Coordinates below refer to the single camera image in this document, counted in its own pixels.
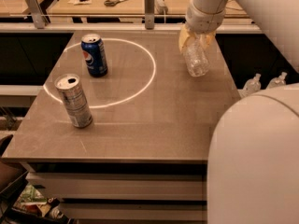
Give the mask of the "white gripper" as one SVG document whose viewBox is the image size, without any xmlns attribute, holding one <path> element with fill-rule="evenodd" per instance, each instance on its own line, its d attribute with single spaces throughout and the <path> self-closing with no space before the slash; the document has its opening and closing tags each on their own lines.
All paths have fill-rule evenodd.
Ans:
<svg viewBox="0 0 299 224">
<path fill-rule="evenodd" d="M 215 38 L 216 30 L 221 26 L 225 10 L 216 13 L 205 13 L 200 11 L 190 0 L 186 11 L 185 24 L 180 28 L 178 48 L 182 52 L 188 42 L 195 39 L 195 33 L 200 35 L 200 46 L 207 49 Z"/>
</svg>

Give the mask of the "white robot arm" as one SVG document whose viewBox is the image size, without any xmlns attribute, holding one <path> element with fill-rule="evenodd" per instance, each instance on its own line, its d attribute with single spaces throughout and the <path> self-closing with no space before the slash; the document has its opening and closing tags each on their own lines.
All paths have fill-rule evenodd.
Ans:
<svg viewBox="0 0 299 224">
<path fill-rule="evenodd" d="M 222 23 L 228 0 L 191 0 L 179 43 Z M 292 65 L 299 66 L 299 0 L 235 0 Z M 299 92 L 258 91 L 232 105 L 210 143 L 207 224 L 299 224 Z"/>
</svg>

